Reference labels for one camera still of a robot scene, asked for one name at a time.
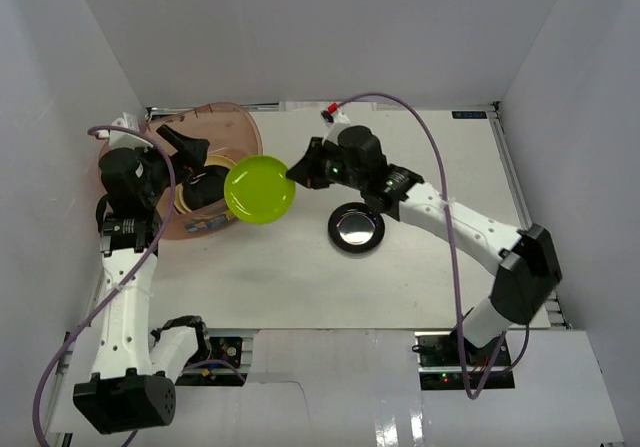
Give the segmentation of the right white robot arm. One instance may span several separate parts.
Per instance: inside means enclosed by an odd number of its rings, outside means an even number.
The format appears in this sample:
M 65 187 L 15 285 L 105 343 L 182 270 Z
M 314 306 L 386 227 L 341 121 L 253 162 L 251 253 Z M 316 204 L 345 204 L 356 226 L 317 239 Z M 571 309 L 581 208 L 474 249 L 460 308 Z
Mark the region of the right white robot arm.
M 379 139 L 362 125 L 314 137 L 286 176 L 314 190 L 332 184 L 359 192 L 375 212 L 427 231 L 473 258 L 493 275 L 492 290 L 462 322 L 453 357 L 472 366 L 488 344 L 513 325 L 531 322 L 562 279 L 552 237 L 533 224 L 523 230 L 486 217 L 442 193 L 419 174 L 387 161 Z

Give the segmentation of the peach orange plate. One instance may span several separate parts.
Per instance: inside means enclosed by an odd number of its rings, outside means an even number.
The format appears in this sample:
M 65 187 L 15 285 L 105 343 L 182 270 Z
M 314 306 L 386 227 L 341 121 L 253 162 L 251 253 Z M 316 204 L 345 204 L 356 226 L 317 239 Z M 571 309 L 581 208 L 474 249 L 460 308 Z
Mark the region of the peach orange plate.
M 209 165 L 220 165 L 220 166 L 227 167 L 227 168 L 229 168 L 231 170 L 235 166 L 235 163 L 231 159 L 229 159 L 227 157 L 224 157 L 224 156 L 209 155 L 207 157 L 207 159 L 206 159 L 204 167 L 209 166 Z M 187 214 L 188 212 L 193 212 L 193 211 L 189 210 L 183 203 L 183 197 L 182 197 L 182 184 L 183 184 L 183 182 L 177 188 L 176 200 L 174 202 L 174 208 L 180 214 Z

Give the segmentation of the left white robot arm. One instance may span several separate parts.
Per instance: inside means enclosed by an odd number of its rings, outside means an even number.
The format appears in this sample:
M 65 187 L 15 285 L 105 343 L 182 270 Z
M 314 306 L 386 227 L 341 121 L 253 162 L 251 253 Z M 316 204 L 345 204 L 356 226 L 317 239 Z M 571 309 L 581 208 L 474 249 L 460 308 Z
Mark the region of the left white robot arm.
M 175 383 L 187 365 L 211 354 L 206 324 L 181 316 L 152 329 L 151 284 L 159 240 L 168 216 L 157 209 L 164 194 L 203 169 L 209 143 L 167 125 L 156 133 L 175 150 L 168 155 L 147 136 L 120 128 L 98 163 L 105 193 L 96 207 L 103 267 L 103 324 L 90 379 L 73 389 L 73 403 L 101 434 L 169 425 L 175 416 Z

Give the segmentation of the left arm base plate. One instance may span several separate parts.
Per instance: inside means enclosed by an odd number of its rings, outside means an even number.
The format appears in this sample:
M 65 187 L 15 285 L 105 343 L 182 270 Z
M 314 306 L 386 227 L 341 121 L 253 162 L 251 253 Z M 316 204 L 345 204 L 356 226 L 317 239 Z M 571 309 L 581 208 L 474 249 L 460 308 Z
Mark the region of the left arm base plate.
M 242 386 L 246 374 L 241 372 L 243 339 L 210 337 L 208 364 L 187 368 L 177 380 L 179 386 Z

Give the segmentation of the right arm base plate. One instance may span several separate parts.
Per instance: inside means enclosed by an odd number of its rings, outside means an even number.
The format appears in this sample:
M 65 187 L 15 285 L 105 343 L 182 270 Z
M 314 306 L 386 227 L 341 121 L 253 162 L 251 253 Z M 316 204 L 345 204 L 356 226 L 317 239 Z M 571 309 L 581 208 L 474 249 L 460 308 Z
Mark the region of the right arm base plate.
M 466 349 L 466 365 L 470 388 L 479 386 L 481 377 L 488 370 L 489 361 L 498 344 L 495 338 L 482 349 Z M 416 337 L 412 351 L 417 356 L 418 373 L 422 391 L 463 391 L 463 377 L 457 348 L 452 335 L 425 334 Z M 485 390 L 509 390 L 515 388 L 512 372 L 503 373 L 512 363 L 509 349 L 502 342 L 491 373 L 484 385 Z

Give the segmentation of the glossy black plate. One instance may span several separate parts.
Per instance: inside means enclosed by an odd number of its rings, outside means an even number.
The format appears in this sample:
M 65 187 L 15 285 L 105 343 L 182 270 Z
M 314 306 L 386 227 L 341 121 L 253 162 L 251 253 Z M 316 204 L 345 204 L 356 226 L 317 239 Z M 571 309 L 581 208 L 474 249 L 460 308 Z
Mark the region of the glossy black plate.
M 224 197 L 224 183 L 230 169 L 209 165 L 191 174 L 182 184 L 184 205 L 191 211 L 214 204 Z
M 360 202 L 340 205 L 327 222 L 332 246 L 350 256 L 372 253 L 382 243 L 385 233 L 386 224 L 382 216 Z

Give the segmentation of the lime green plate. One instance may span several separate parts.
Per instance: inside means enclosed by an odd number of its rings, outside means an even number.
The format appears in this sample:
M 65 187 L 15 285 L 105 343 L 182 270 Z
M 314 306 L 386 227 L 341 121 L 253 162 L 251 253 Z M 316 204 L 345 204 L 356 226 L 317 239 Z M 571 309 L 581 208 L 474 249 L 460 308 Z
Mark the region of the lime green plate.
M 286 177 L 287 166 L 268 155 L 255 155 L 238 162 L 224 182 L 224 200 L 241 221 L 269 224 L 291 208 L 296 184 Z

